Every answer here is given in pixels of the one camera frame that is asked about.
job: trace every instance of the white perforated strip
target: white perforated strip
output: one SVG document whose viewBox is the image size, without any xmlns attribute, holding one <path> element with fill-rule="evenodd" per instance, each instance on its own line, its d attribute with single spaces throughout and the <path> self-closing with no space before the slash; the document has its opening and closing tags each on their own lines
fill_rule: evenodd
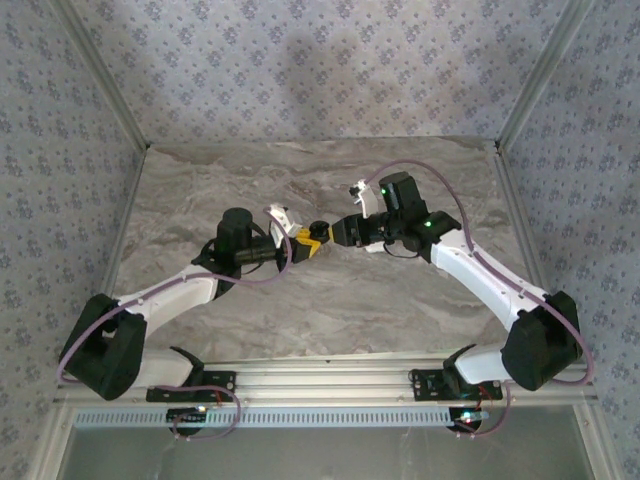
<svg viewBox="0 0 640 480">
<path fill-rule="evenodd" d="M 77 428 L 163 427 L 166 408 L 82 409 Z M 206 421 L 194 427 L 224 427 L 234 418 L 233 408 L 207 412 Z M 238 428 L 435 427 L 452 425 L 447 407 L 379 408 L 268 408 L 246 409 Z"/>
</svg>

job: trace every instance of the blue floral wallpaper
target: blue floral wallpaper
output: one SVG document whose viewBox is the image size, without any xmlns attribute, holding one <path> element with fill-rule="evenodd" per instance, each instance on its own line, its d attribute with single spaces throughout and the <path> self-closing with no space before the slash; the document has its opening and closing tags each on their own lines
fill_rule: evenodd
<svg viewBox="0 0 640 480">
<path fill-rule="evenodd" d="M 495 138 L 565 0 L 72 0 L 150 143 Z"/>
<path fill-rule="evenodd" d="M 0 17 L 0 478 L 14 479 L 139 160 L 48 4 L 3 0 Z"/>
<path fill-rule="evenodd" d="M 640 4 L 598 1 L 508 152 L 555 287 L 577 296 L 620 460 L 640 479 Z"/>
</svg>

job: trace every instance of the pink cable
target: pink cable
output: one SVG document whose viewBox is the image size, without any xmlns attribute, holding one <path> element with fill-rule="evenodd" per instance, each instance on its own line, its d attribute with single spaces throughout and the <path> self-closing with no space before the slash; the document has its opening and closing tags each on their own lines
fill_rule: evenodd
<svg viewBox="0 0 640 480">
<path fill-rule="evenodd" d="M 380 175 L 380 173 L 382 173 L 383 171 L 385 171 L 388 168 L 391 168 L 391 167 L 393 167 L 395 165 L 401 165 L 401 164 L 418 165 L 419 167 L 426 168 L 431 173 L 433 173 L 436 177 L 438 177 L 438 179 L 445 186 L 445 188 L 447 189 L 449 194 L 453 197 L 453 200 L 456 202 L 456 205 L 458 206 L 458 210 L 460 210 L 460 216 L 462 217 L 462 229 L 464 231 L 465 242 L 466 242 L 467 248 L 469 249 L 471 254 L 476 258 L 476 260 L 478 260 L 478 263 L 480 263 L 496 279 L 498 279 L 499 281 L 501 281 L 502 283 L 507 285 L 513 291 L 520 293 L 521 292 L 521 288 L 517 283 L 511 281 L 508 277 L 506 277 L 501 272 L 496 270 L 493 266 L 491 266 L 491 264 L 489 264 L 489 262 L 479 252 L 475 251 L 475 245 L 473 243 L 473 239 L 471 238 L 471 228 L 469 227 L 469 218 L 467 217 L 467 213 L 466 213 L 466 211 L 464 209 L 464 206 L 462 205 L 462 201 L 460 200 L 460 197 L 458 197 L 458 194 L 455 192 L 455 190 L 453 189 L 451 184 L 447 181 L 447 179 L 444 178 L 444 176 L 440 172 L 438 172 L 435 168 L 433 168 L 431 165 L 428 165 L 428 164 L 426 164 L 424 162 L 420 162 L 418 160 L 413 160 L 413 159 L 410 159 L 410 158 L 395 160 L 393 162 L 389 162 L 389 163 L 381 166 L 380 168 L 378 168 L 375 172 L 373 172 L 371 175 L 369 175 L 364 180 L 364 183 L 365 184 L 369 184 L 374 178 L 376 178 L 378 175 Z M 526 290 L 523 291 L 522 294 L 524 296 L 526 296 L 532 302 L 535 302 L 537 305 L 539 305 L 542 308 L 544 308 L 551 315 L 553 315 L 553 317 L 556 320 L 558 320 L 562 324 L 562 326 L 565 327 L 569 331 L 569 333 L 571 333 L 571 335 L 573 335 L 573 338 L 576 339 L 576 342 L 578 343 L 578 345 L 580 345 L 580 348 L 582 349 L 582 351 L 584 352 L 584 355 L 586 357 L 586 360 L 587 360 L 587 371 L 585 372 L 584 376 L 580 380 L 556 380 L 556 379 L 553 379 L 553 382 L 559 383 L 559 384 L 562 384 L 562 385 L 574 385 L 574 386 L 586 385 L 587 383 L 589 383 L 593 379 L 594 361 L 593 361 L 593 355 L 592 355 L 591 351 L 589 350 L 589 347 L 587 346 L 587 342 L 584 340 L 584 337 L 571 324 L 571 322 L 569 322 L 569 320 L 567 320 L 564 317 L 564 315 L 562 315 L 560 312 L 558 312 L 555 308 L 553 308 L 551 305 L 549 305 L 543 299 L 538 298 L 533 293 L 528 292 Z"/>
<path fill-rule="evenodd" d="M 287 247 L 287 262 L 285 263 L 285 265 L 282 268 L 282 270 L 280 272 L 278 272 L 277 275 L 274 275 L 273 277 L 267 278 L 265 280 L 243 280 L 243 279 L 228 277 L 226 275 L 219 275 L 217 273 L 209 273 L 209 272 L 205 273 L 205 272 L 203 272 L 203 273 L 193 273 L 191 275 L 186 275 L 184 278 L 174 278 L 173 280 L 170 280 L 170 281 L 168 281 L 166 283 L 163 283 L 162 285 L 157 286 L 153 290 L 148 291 L 144 295 L 141 295 L 139 298 L 133 299 L 133 300 L 131 300 L 129 302 L 126 302 L 126 303 L 124 303 L 122 305 L 118 305 L 116 308 L 114 308 L 113 310 L 105 313 L 100 318 L 98 318 L 94 323 L 92 323 L 91 326 L 89 328 L 87 328 L 82 333 L 82 335 L 80 335 L 76 339 L 76 341 L 73 343 L 73 345 L 71 345 L 69 350 L 67 350 L 67 352 L 64 354 L 64 356 L 60 360 L 60 364 L 58 365 L 58 368 L 56 369 L 56 377 L 58 378 L 58 382 L 67 383 L 67 384 L 80 383 L 77 380 L 69 380 L 69 379 L 66 379 L 64 377 L 64 369 L 67 366 L 67 363 L 69 363 L 69 360 L 71 359 L 71 357 L 73 357 L 73 355 L 78 351 L 80 346 L 103 323 L 105 323 L 107 320 L 112 319 L 113 317 L 115 317 L 118 313 L 122 312 L 123 310 L 126 310 L 129 307 L 137 305 L 139 300 L 142 300 L 142 301 L 149 300 L 154 295 L 157 295 L 158 293 L 161 293 L 161 292 L 163 292 L 163 291 L 165 291 L 165 290 L 167 290 L 167 289 L 169 289 L 169 288 L 171 288 L 171 287 L 173 287 L 175 285 L 178 285 L 179 283 L 184 283 L 186 281 L 194 280 L 194 279 L 197 279 L 197 278 L 215 278 L 217 280 L 223 280 L 225 282 L 231 282 L 231 283 L 235 283 L 235 284 L 238 284 L 238 285 L 249 285 L 249 286 L 268 285 L 270 283 L 273 283 L 273 282 L 281 279 L 289 271 L 289 268 L 291 267 L 291 264 L 293 262 L 292 251 L 291 251 L 291 241 L 289 240 L 289 236 L 287 235 L 287 232 L 285 231 L 283 226 L 280 224 L 280 222 L 278 222 L 278 220 L 273 215 L 271 215 L 270 210 L 268 208 L 265 208 L 263 210 L 263 212 L 269 217 L 269 219 L 272 222 L 274 222 L 276 227 L 278 227 L 278 229 L 280 230 L 280 232 L 284 236 L 284 242 L 285 242 L 286 247 Z"/>
</svg>

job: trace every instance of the patterned wallpaper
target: patterned wallpaper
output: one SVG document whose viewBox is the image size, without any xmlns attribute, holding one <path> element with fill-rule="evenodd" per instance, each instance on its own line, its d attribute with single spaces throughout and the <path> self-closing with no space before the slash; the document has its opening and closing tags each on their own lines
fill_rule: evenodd
<svg viewBox="0 0 640 480">
<path fill-rule="evenodd" d="M 508 152 L 554 286 L 577 296 L 596 385 L 640 479 L 640 5 L 600 0 Z"/>
<path fill-rule="evenodd" d="M 150 143 L 495 138 L 565 0 L 72 0 Z"/>
<path fill-rule="evenodd" d="M 44 1 L 0 2 L 0 479 L 22 478 L 57 353 L 99 288 L 138 160 Z"/>
</svg>

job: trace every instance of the marble surface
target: marble surface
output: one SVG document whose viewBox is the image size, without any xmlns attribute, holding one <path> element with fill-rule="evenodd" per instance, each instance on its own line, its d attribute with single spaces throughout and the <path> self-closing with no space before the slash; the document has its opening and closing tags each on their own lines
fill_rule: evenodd
<svg viewBox="0 0 640 480">
<path fill-rule="evenodd" d="M 267 220 L 261 210 L 272 202 L 297 210 L 308 223 L 333 223 L 357 213 L 348 187 L 398 158 L 422 159 L 440 170 L 468 209 L 476 240 L 525 275 L 497 191 L 492 155 L 489 142 L 466 137 L 154 147 L 127 228 L 115 293 L 137 291 L 180 271 L 215 235 L 230 207 L 255 212 L 263 227 Z M 437 179 L 419 167 L 408 170 L 430 209 L 459 217 Z M 274 265 L 266 265 L 251 277 L 275 273 Z M 221 361 L 433 352 L 505 337 L 480 301 L 423 260 L 325 245 L 280 282 L 235 286 L 165 325 L 148 345 L 179 345 L 202 360 Z"/>
</svg>

